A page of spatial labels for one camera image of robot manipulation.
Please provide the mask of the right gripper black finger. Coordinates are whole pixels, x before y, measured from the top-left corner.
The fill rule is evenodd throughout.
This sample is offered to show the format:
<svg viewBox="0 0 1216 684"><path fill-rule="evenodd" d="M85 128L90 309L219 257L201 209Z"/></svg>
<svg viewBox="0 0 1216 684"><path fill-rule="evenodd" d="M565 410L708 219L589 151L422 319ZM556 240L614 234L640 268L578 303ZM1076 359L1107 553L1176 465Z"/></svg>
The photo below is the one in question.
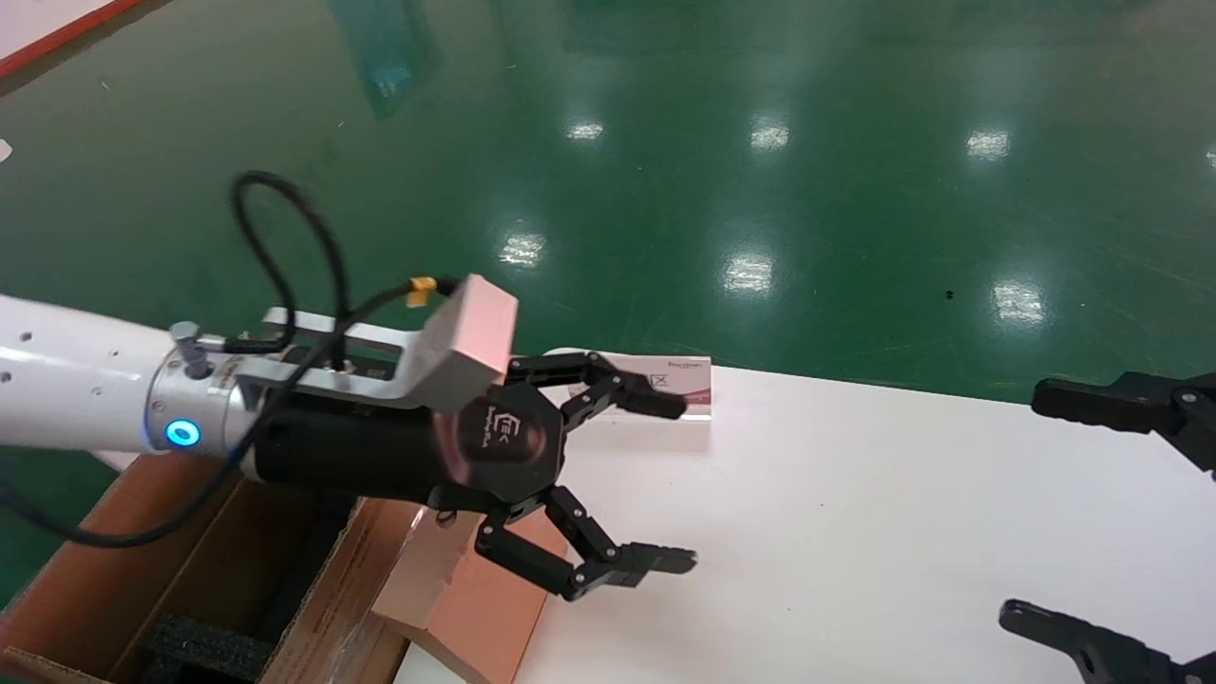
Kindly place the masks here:
<svg viewBox="0 0 1216 684"><path fill-rule="evenodd" d="M1215 654L1180 663L1144 641L1025 600L1000 606L1000 628L1059 651L1085 683L1214 683Z"/></svg>
<svg viewBox="0 0 1216 684"><path fill-rule="evenodd" d="M1031 410L1069 424L1159 434L1199 471L1215 472L1215 372L1167 379L1128 371L1107 386L1043 379Z"/></svg>

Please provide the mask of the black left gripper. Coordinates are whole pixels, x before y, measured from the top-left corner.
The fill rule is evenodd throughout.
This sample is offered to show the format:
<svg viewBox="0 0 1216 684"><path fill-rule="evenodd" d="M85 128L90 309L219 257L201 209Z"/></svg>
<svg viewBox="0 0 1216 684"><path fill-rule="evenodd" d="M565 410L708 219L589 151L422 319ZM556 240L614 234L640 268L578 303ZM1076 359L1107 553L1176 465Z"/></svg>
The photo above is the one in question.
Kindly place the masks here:
<svg viewBox="0 0 1216 684"><path fill-rule="evenodd" d="M265 484L441 511L486 511L475 551L568 602L599 587L637 587L651 573L696 570L694 550L612 542L578 497L554 484L565 433L610 407L676 420L688 408L683 396L655 389L647 376L617 368L593 351L517 357L505 382L514 386L492 387L452 413L292 394L257 437L252 475ZM574 385L582 392L559 408L539 391ZM542 511L581 564L508 529L535 511Z"/></svg>

